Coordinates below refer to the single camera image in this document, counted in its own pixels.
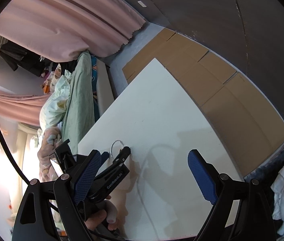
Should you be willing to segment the person's left hand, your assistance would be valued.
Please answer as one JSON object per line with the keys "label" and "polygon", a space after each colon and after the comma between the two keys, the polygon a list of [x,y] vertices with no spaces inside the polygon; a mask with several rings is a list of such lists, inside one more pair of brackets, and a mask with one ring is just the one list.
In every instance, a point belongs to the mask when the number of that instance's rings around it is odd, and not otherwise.
{"label": "person's left hand", "polygon": [[107,196],[105,199],[106,209],[102,209],[97,213],[93,214],[90,218],[87,219],[85,225],[87,229],[94,231],[98,225],[103,223],[104,220],[108,223],[107,228],[109,231],[114,231],[118,228],[118,218],[117,218],[117,208],[110,201],[111,196]]}

